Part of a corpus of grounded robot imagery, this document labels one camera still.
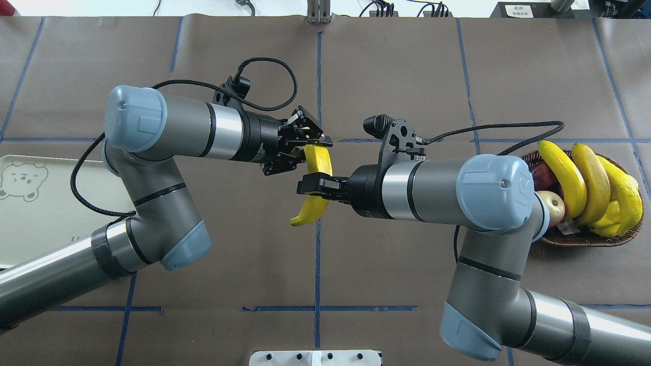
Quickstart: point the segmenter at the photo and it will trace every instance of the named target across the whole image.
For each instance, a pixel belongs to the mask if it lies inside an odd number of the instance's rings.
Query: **bowl of fruit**
[[[577,143],[562,150],[541,141],[522,156],[550,212],[540,239],[554,246],[620,246],[642,227],[644,204],[635,178],[607,156]]]

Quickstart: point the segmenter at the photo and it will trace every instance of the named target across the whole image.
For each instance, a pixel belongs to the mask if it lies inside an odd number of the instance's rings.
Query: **white label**
[[[505,5],[504,9],[511,18],[533,18],[529,5]]]
[[[574,225],[574,222],[572,220],[563,221],[562,223],[558,224],[558,228],[563,233],[563,235],[572,235],[581,232],[579,228]]]

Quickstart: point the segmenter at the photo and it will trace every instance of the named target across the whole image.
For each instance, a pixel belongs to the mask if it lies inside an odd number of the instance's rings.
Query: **apple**
[[[552,184],[559,181],[546,162],[529,168],[529,171],[533,177],[533,189],[536,191],[546,191]]]
[[[549,226],[547,228],[551,229],[563,220],[563,217],[565,216],[565,203],[561,197],[554,192],[537,191],[536,193],[549,209]]]

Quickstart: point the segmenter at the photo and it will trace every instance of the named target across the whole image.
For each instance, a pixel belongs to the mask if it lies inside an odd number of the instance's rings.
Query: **robotic arm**
[[[103,160],[118,175],[136,214],[0,273],[0,334],[56,305],[161,262],[176,270],[205,255],[212,242],[174,155],[262,166],[265,175],[306,160],[300,147],[331,146],[298,107],[289,119],[245,111],[251,84],[238,76],[212,103],[121,85],[105,114]]]
[[[459,352],[494,361],[502,346],[561,365],[648,365],[651,328],[520,288],[531,242],[549,225],[527,164],[515,156],[425,160],[405,120],[364,121],[382,139],[375,165],[350,177],[305,175],[298,193],[350,204],[361,216],[468,228],[440,334]]]

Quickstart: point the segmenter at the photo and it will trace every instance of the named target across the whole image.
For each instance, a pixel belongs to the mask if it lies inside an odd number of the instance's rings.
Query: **fruit basket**
[[[572,157],[572,151],[563,150],[567,156]],[[609,162],[613,163],[615,166],[623,170],[625,173],[628,173],[621,165],[613,161],[607,156],[597,154]],[[532,151],[524,156],[522,156],[530,168],[542,163],[542,157],[538,151]],[[621,246],[622,244],[630,242],[642,227],[642,222],[644,221],[644,200],[642,200],[642,218],[640,221],[635,224],[633,227],[628,229],[624,235],[615,236],[613,238],[605,238],[603,236],[594,234],[593,232],[588,231],[587,228],[582,228],[581,232],[576,234],[565,235],[561,231],[554,227],[548,230],[545,235],[540,239],[541,242],[545,244],[550,244],[553,246],[562,246],[562,247],[615,247]]]

